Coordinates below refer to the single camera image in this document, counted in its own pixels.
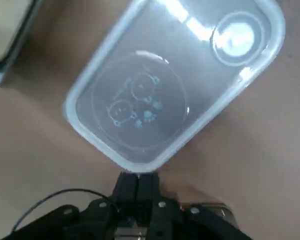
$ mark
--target black cable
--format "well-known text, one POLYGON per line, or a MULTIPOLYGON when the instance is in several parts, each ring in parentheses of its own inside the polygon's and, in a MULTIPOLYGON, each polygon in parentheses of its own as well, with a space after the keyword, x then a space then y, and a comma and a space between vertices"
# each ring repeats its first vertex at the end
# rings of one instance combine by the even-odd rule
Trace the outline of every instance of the black cable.
POLYGON ((69 192, 84 192, 84 193, 90 193, 90 194, 94 194, 97 195, 99 197, 102 197, 103 199, 105 199, 107 202, 109 202, 111 205, 113 205, 115 207, 115 209, 117 210, 117 212, 119 211, 119 208, 117 207, 117 205, 115 204, 114 201, 112 201, 109 197, 103 195, 100 192, 97 191, 93 191, 90 189, 84 189, 84 188, 69 188, 69 189, 64 189, 64 190, 60 190, 57 191, 55 193, 52 193, 48 196, 46 196, 44 199, 38 201, 36 204, 34 204, 32 207, 29 208, 29 210, 27 210, 16 222, 16 224, 13 226, 12 230, 11 230, 11 234, 14 233, 18 226, 21 224, 21 222, 30 214, 32 213, 33 210, 35 210, 37 207, 39 207, 41 204, 43 204, 44 202, 46 202, 47 200, 58 196, 60 194, 64 194, 64 193, 69 193, 69 192))

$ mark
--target screw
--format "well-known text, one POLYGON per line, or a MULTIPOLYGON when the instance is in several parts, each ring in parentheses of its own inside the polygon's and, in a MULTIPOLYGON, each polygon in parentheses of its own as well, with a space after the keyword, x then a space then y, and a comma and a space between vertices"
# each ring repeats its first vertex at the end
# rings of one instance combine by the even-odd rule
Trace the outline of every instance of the screw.
POLYGON ((99 204, 99 207, 100 207, 100 208, 104 208, 104 207, 106 207, 106 206, 107 206, 107 204, 106 204, 105 202, 102 202, 102 203, 99 204))
POLYGON ((192 214, 198 214, 198 213, 200 213, 199 209, 196 208, 196 207, 192 207, 192 208, 190 209, 190 211, 191 211, 192 214))
POLYGON ((72 214, 72 209, 71 208, 69 208, 69 209, 67 209, 67 210, 64 210, 64 212, 63 212, 63 214, 64 215, 69 215, 69 214, 72 214))
POLYGON ((164 201, 161 201, 158 205, 160 208, 164 208, 166 206, 166 203, 164 201))

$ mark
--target tan table surface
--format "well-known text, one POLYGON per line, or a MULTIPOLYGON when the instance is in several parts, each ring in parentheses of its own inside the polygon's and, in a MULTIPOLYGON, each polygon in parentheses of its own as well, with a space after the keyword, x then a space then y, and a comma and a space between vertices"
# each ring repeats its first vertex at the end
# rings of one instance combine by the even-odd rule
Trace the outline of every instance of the tan table surface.
MULTIPOLYGON (((81 138, 62 103, 128 0, 46 0, 0 87, 0 237, 43 196, 110 194, 122 170, 81 138)), ((181 201, 212 196, 256 240, 300 239, 300 0, 280 0, 284 47, 243 94, 159 169, 181 201)), ((30 218, 90 196, 53 199, 30 218)))

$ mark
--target clear plastic lid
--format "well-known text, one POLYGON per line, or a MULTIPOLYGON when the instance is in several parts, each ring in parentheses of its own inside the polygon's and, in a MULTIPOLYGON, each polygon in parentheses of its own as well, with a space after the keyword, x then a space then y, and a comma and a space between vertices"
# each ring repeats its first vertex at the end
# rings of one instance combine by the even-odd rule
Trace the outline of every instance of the clear plastic lid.
POLYGON ((165 163, 276 57, 272 0, 137 0, 65 102, 72 126, 132 172, 165 163))

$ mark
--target container lid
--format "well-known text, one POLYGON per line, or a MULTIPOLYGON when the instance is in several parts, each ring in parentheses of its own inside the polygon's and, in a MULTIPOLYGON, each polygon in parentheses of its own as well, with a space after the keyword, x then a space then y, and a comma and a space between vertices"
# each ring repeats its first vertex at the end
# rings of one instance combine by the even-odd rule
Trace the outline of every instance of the container lid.
POLYGON ((154 171, 274 60, 284 36, 272 0, 136 0, 64 114, 123 168, 154 171))

